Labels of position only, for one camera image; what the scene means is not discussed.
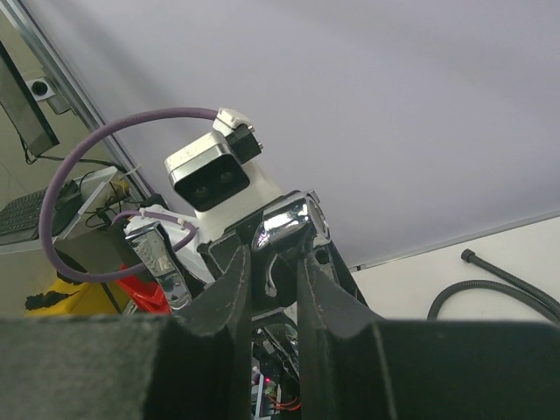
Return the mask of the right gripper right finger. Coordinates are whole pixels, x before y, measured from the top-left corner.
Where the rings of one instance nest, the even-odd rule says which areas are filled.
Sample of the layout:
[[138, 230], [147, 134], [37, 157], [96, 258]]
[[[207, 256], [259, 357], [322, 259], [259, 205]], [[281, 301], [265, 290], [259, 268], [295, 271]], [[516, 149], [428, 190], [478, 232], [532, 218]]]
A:
[[[556, 419], [559, 303], [500, 271], [495, 282], [441, 291], [426, 320], [318, 311], [314, 252], [297, 266], [300, 401], [304, 419]], [[531, 306], [545, 323], [441, 321], [445, 301], [479, 288]]]

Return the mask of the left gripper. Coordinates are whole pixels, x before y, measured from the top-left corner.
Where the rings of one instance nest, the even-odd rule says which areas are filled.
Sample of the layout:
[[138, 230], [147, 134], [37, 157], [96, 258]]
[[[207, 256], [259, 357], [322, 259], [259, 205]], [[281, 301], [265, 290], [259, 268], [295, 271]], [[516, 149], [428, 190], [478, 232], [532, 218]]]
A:
[[[214, 241], [201, 243], [197, 251], [214, 280], [221, 277], [236, 250], [252, 245], [259, 227], [238, 227], [225, 232]], [[352, 273], [333, 243], [314, 251], [317, 277], [314, 280], [314, 305], [318, 311], [369, 311]]]

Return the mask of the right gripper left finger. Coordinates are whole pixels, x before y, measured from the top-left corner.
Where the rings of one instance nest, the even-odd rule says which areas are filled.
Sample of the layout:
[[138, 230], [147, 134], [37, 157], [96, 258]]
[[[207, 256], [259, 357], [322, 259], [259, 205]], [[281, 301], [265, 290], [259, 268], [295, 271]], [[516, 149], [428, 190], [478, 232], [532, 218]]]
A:
[[247, 419], [249, 249], [179, 316], [5, 319], [4, 419]]

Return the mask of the chrome lever faucet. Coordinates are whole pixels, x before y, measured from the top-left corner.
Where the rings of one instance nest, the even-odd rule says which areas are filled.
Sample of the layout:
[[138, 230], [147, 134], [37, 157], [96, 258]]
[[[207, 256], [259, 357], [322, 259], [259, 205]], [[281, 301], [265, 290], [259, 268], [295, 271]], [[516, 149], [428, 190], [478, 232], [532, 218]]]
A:
[[147, 206], [129, 216], [124, 233], [121, 276], [157, 284], [170, 311], [239, 305], [256, 315], [294, 304], [300, 260], [331, 240], [316, 195], [298, 191], [224, 214]]

